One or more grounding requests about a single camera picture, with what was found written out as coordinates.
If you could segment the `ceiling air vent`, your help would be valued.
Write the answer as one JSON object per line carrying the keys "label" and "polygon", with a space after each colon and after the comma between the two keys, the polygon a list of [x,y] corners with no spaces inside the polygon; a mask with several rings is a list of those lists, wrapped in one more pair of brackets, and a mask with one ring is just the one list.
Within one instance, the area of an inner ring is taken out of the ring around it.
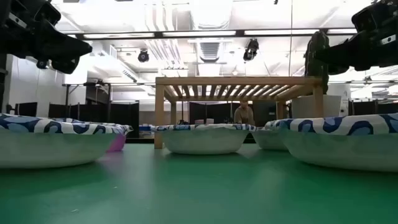
{"label": "ceiling air vent", "polygon": [[219,42],[201,42],[198,44],[200,59],[205,63],[215,63],[219,60]]}

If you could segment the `dark vertical post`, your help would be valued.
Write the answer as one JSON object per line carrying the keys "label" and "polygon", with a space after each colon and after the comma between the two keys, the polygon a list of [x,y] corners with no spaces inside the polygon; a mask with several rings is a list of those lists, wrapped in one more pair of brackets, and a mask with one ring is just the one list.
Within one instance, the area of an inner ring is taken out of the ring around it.
{"label": "dark vertical post", "polygon": [[6,70],[7,55],[0,54],[0,113],[4,103],[4,92],[5,92],[5,79],[8,71]]}

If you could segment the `tall green cactus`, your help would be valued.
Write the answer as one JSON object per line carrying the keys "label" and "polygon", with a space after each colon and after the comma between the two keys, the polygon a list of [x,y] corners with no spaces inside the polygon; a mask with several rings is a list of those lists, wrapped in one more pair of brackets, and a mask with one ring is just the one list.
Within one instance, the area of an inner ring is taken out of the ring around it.
{"label": "tall green cactus", "polygon": [[316,31],[308,41],[305,57],[305,77],[318,77],[322,79],[323,94],[328,91],[328,65],[314,57],[317,50],[329,47],[329,38],[323,31]]}

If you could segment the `wooden slatted shelf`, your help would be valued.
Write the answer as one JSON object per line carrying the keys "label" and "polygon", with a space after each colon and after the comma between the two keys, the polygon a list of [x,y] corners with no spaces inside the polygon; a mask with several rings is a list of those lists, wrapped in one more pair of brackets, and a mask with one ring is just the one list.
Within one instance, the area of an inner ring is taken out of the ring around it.
{"label": "wooden slatted shelf", "polygon": [[[176,125],[164,121],[164,101],[169,100],[172,115],[178,101],[256,101],[276,102],[277,119],[284,118],[285,103],[313,94],[316,118],[323,117],[322,81],[314,77],[158,77],[155,80],[155,126]],[[162,135],[154,135],[154,147],[164,146]]]}

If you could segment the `person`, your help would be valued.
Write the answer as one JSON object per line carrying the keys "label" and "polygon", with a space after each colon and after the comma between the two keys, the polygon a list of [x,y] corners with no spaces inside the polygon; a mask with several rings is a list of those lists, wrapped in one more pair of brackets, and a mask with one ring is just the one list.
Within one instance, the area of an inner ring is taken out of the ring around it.
{"label": "person", "polygon": [[241,100],[234,111],[234,123],[255,125],[254,113],[247,100]]}

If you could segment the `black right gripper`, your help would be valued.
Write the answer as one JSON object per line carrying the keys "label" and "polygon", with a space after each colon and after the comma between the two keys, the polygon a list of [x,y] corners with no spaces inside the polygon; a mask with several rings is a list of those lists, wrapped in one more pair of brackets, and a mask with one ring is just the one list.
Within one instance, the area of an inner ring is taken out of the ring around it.
{"label": "black right gripper", "polygon": [[328,64],[329,75],[345,73],[349,67],[363,71],[376,66],[377,49],[380,67],[398,65],[398,0],[378,0],[373,6],[376,35],[359,32],[338,45],[313,53],[315,59]]}

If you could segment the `blue patterned white paper bowl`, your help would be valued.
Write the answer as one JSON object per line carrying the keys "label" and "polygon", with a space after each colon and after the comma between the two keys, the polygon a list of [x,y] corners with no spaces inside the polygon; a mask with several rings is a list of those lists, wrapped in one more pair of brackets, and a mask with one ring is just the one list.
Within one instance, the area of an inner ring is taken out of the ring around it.
{"label": "blue patterned white paper bowl", "polygon": [[0,113],[0,169],[68,167],[106,154],[122,129]]}
{"label": "blue patterned white paper bowl", "polygon": [[308,164],[398,172],[398,113],[278,119],[265,128]]}
{"label": "blue patterned white paper bowl", "polygon": [[122,129],[122,134],[126,135],[127,133],[133,131],[133,127],[130,125],[124,125],[124,124],[115,124],[115,123],[97,123],[97,122],[90,122],[90,121],[79,121],[77,119],[72,119],[72,118],[51,118],[53,121],[58,121],[58,122],[66,122],[66,123],[73,123],[73,124],[98,124],[98,125],[103,125],[103,126],[110,126],[114,128],[120,128]]}
{"label": "blue patterned white paper bowl", "polygon": [[251,134],[256,144],[261,149],[271,151],[288,151],[288,149],[282,142],[278,131],[262,127],[257,128]]}
{"label": "blue patterned white paper bowl", "polygon": [[247,135],[257,131],[250,124],[179,124],[153,126],[172,153],[217,155],[237,152]]}

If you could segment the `long ceiling light rail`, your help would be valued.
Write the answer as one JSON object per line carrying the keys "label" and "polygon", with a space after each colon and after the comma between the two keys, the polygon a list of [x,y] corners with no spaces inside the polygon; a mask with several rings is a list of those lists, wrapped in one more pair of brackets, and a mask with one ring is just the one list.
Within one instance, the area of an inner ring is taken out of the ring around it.
{"label": "long ceiling light rail", "polygon": [[316,31],[327,35],[354,35],[356,29],[350,27],[304,28],[304,29],[227,29],[227,30],[173,30],[145,32],[97,32],[69,33],[80,40],[139,40],[139,39],[196,39],[196,38],[251,38],[251,37],[309,37]]}

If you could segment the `pink plastic bowl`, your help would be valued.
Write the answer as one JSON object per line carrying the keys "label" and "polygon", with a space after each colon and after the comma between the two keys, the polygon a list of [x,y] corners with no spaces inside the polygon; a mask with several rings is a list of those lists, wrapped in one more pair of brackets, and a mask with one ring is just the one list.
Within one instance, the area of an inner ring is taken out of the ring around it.
{"label": "pink plastic bowl", "polygon": [[121,152],[124,148],[126,142],[126,136],[123,134],[118,134],[112,141],[107,152]]}

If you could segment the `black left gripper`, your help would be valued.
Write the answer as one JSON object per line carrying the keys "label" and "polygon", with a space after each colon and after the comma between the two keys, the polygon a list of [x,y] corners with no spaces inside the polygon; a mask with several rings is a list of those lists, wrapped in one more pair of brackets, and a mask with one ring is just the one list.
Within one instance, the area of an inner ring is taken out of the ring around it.
{"label": "black left gripper", "polygon": [[53,60],[52,67],[72,74],[80,58],[93,48],[83,40],[59,32],[43,11],[50,0],[0,0],[0,54]]}

